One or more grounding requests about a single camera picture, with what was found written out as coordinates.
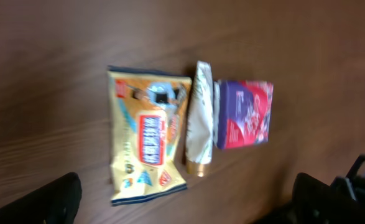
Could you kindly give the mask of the red purple tissue pack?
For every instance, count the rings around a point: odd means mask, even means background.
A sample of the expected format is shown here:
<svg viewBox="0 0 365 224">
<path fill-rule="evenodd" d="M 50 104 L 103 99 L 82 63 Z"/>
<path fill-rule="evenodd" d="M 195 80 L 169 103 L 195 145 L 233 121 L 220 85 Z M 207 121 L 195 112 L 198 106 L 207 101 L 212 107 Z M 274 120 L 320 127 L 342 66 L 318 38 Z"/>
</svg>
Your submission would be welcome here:
<svg viewBox="0 0 365 224">
<path fill-rule="evenodd" d="M 214 144 L 233 149 L 267 142 L 274 85 L 218 80 L 214 84 Z"/>
</svg>

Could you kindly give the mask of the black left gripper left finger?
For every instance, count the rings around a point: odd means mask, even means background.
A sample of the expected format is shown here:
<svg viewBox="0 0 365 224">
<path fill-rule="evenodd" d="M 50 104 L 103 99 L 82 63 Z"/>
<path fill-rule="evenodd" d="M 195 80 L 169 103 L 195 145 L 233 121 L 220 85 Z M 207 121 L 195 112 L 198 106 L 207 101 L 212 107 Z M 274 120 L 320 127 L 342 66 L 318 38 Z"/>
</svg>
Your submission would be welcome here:
<svg viewBox="0 0 365 224">
<path fill-rule="evenodd" d="M 82 198 L 77 173 L 69 172 L 0 208 L 0 223 L 73 223 Z"/>
</svg>

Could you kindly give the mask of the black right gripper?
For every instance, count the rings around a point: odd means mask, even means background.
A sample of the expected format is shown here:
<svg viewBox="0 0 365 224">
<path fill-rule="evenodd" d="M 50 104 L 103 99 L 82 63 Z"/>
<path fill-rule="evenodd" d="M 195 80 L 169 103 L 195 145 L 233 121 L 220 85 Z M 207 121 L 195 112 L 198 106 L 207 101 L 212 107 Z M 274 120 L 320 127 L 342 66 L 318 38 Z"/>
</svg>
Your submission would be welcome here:
<svg viewBox="0 0 365 224">
<path fill-rule="evenodd" d="M 358 156 L 344 177 L 337 176 L 331 187 L 347 195 L 365 211 L 365 154 Z"/>
</svg>

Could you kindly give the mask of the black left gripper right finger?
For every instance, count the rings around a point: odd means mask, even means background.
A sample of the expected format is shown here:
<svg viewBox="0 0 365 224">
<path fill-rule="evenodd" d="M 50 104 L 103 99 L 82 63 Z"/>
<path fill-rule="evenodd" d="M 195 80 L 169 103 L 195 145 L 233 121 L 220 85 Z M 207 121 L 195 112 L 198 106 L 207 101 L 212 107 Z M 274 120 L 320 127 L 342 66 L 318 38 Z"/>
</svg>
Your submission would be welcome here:
<svg viewBox="0 0 365 224">
<path fill-rule="evenodd" d="M 358 204 L 306 173 L 295 179 L 292 203 L 298 223 L 360 223 Z"/>
</svg>

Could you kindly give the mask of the yellow wet wipes packet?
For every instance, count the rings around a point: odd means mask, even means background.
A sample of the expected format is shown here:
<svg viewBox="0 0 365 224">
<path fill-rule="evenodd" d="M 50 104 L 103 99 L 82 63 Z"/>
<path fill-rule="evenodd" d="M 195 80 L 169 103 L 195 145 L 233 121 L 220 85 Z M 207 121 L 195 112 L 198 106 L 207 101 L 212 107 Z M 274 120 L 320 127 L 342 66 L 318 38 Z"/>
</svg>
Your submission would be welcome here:
<svg viewBox="0 0 365 224">
<path fill-rule="evenodd" d="M 174 165 L 192 79 L 159 70 L 108 67 L 114 206 L 187 189 Z"/>
</svg>

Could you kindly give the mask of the white tube gold cap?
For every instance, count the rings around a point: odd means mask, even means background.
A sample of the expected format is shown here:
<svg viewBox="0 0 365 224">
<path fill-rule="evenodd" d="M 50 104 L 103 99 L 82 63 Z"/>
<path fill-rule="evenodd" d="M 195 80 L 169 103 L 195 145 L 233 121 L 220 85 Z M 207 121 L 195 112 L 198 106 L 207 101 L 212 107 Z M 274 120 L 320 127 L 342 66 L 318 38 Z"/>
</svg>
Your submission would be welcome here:
<svg viewBox="0 0 365 224">
<path fill-rule="evenodd" d="M 185 141 L 189 174 L 205 176 L 210 168 L 213 150 L 213 77 L 211 65 L 198 61 L 188 109 Z"/>
</svg>

